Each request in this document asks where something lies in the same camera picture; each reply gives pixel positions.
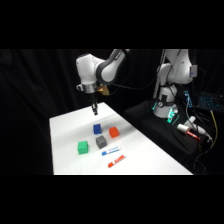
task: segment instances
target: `blue marker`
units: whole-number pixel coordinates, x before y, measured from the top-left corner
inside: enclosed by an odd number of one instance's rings
[[[116,147],[116,148],[110,149],[108,151],[102,152],[102,156],[105,156],[107,154],[114,153],[114,152],[117,152],[117,151],[120,151],[120,150],[121,150],[120,147]]]

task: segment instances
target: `black curtain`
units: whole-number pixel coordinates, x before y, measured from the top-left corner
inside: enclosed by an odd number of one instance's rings
[[[49,118],[89,106],[76,91],[80,79],[76,58],[85,53],[107,59],[113,49],[2,49],[0,50],[0,173],[53,174]],[[162,49],[135,49],[117,79],[142,87],[156,75]],[[198,50],[198,63],[207,71],[207,91],[224,94],[223,49]],[[151,87],[119,89],[102,97],[122,115],[125,109],[151,99]],[[113,92],[117,87],[109,87]]]

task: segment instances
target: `blue block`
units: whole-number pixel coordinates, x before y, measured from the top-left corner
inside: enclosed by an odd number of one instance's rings
[[[95,135],[99,135],[99,134],[102,134],[102,131],[101,131],[101,125],[100,124],[96,124],[93,126],[93,131],[94,131],[94,134]]]

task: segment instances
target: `green block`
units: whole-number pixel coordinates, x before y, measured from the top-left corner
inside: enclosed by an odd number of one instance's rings
[[[85,154],[89,152],[88,142],[79,142],[78,144],[78,152],[79,154]]]

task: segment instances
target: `red block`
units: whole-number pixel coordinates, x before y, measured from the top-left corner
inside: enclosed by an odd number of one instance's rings
[[[116,127],[110,128],[109,133],[111,138],[116,138],[117,136],[119,136],[119,131],[117,130]]]

